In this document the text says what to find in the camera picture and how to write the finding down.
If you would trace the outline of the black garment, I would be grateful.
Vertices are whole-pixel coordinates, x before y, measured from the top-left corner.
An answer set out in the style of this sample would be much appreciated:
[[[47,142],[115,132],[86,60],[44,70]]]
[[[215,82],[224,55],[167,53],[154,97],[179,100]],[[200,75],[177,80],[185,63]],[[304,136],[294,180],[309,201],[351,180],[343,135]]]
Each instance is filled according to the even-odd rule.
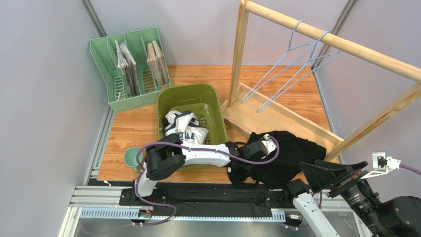
[[[242,189],[255,189],[263,183],[267,189],[279,189],[301,172],[301,162],[314,164],[323,160],[326,148],[315,142],[293,135],[288,131],[271,131],[280,147],[274,161],[264,165],[234,162],[227,168],[231,183]]]

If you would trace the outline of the white tank top navy trim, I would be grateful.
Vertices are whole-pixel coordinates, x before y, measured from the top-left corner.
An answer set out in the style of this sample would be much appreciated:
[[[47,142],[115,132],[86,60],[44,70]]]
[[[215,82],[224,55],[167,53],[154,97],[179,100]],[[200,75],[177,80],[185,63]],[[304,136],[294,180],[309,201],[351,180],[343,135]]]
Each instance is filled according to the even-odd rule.
[[[193,144],[204,144],[209,131],[199,124],[192,111],[169,111],[162,119],[164,135],[178,134],[180,139]]]

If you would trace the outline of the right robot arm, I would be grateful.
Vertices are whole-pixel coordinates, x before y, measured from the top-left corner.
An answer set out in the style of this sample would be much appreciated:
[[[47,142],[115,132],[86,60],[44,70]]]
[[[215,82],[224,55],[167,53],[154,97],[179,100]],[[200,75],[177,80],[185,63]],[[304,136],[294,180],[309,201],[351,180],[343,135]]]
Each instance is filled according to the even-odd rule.
[[[339,234],[314,204],[311,191],[329,189],[327,197],[341,196],[365,224],[374,237],[419,237],[421,235],[421,200],[414,196],[399,196],[382,203],[373,192],[363,168],[367,162],[344,165],[317,160],[301,162],[307,184],[297,179],[283,186],[288,203],[305,218],[318,237]]]

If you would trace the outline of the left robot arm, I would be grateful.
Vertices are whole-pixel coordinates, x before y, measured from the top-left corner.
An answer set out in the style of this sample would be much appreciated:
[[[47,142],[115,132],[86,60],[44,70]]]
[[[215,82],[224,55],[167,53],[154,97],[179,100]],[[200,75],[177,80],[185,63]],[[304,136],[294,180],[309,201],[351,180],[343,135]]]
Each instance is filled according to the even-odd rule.
[[[136,154],[139,175],[134,181],[137,197],[150,196],[157,182],[166,179],[187,165],[226,167],[237,161],[241,164],[269,164],[279,154],[275,138],[265,134],[263,139],[240,145],[226,142],[219,145],[194,144],[172,134],[144,145]]]

